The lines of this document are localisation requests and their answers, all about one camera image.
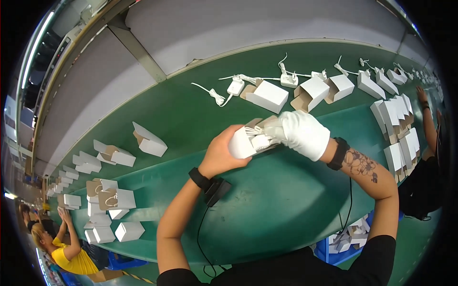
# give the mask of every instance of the forearm tattoo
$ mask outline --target forearm tattoo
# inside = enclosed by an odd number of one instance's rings
[[[343,162],[350,167],[350,172],[352,174],[371,176],[371,181],[377,183],[377,174],[374,172],[374,169],[378,163],[368,156],[350,148],[345,154]]]

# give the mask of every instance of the yellow shirt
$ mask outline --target yellow shirt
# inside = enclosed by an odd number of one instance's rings
[[[71,261],[68,261],[64,255],[64,249],[69,245],[62,243],[57,237],[54,238],[53,244],[59,248],[53,251],[51,256],[56,264],[63,270],[79,275],[88,275],[98,272],[97,267],[83,249],[81,249],[81,252]]]

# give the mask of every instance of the worker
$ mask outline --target worker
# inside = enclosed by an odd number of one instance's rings
[[[228,151],[230,139],[241,127],[232,125],[212,140],[197,168],[201,176],[211,179],[250,162],[251,157],[235,159]],[[264,132],[312,161],[322,161],[347,174],[375,200],[368,241],[349,270],[325,263],[305,247],[273,258],[233,264],[213,278],[211,285],[386,285],[393,269],[399,215],[398,188],[392,174],[343,139],[330,138],[329,130],[303,111],[283,112]],[[159,286],[201,285],[190,271],[180,241],[200,191],[190,178],[159,222]]]
[[[434,125],[428,97],[422,87],[417,86],[417,96],[423,114],[423,131],[427,142],[427,148],[422,158],[413,169],[410,176],[399,186],[399,209],[407,217],[415,217],[421,221],[431,219],[428,214],[439,209],[443,204],[445,187],[444,176],[440,174],[438,154],[447,148],[441,145],[439,140],[441,131],[442,114],[437,109],[437,129]],[[442,154],[442,162],[449,156]]]
[[[32,227],[32,238],[38,248],[46,252],[52,262],[63,270],[79,275],[89,275],[103,270],[109,265],[108,250],[83,241],[81,247],[67,209],[58,208],[62,219],[59,232],[53,239],[39,223]],[[70,233],[70,245],[62,243],[67,230]]]
[[[32,226],[35,223],[41,223],[44,229],[49,233],[50,236],[53,238],[56,237],[57,231],[56,226],[58,226],[53,220],[50,219],[42,219],[40,214],[37,210],[33,210],[33,214],[35,216],[35,221],[30,219],[30,207],[24,203],[19,205],[19,213],[22,215],[22,219],[24,220],[24,224],[27,227],[29,232],[32,231]]]

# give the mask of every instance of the black wristband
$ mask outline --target black wristband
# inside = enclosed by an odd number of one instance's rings
[[[189,171],[189,177],[204,191],[208,190],[208,188],[212,185],[210,180],[207,177],[202,176],[196,167]]]
[[[337,150],[334,154],[333,159],[327,164],[329,168],[332,170],[340,170],[342,168],[342,162],[344,161],[345,154],[347,154],[348,149],[350,149],[350,145],[348,145],[347,141],[340,137],[334,138],[337,141]]]

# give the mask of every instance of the blue crate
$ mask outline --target blue crate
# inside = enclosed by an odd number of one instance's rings
[[[404,217],[404,213],[399,211],[399,220],[401,220]],[[372,225],[372,220],[374,218],[374,211],[372,210],[366,219],[366,222],[369,226]],[[363,250],[363,247],[360,249],[355,249],[353,246],[350,247],[349,250],[337,253],[337,254],[330,254],[329,253],[329,238],[325,238],[323,240],[320,240],[319,242],[316,243],[316,248],[315,248],[315,255],[323,260],[326,263],[332,264],[334,266],[352,258],[353,256],[357,255]]]

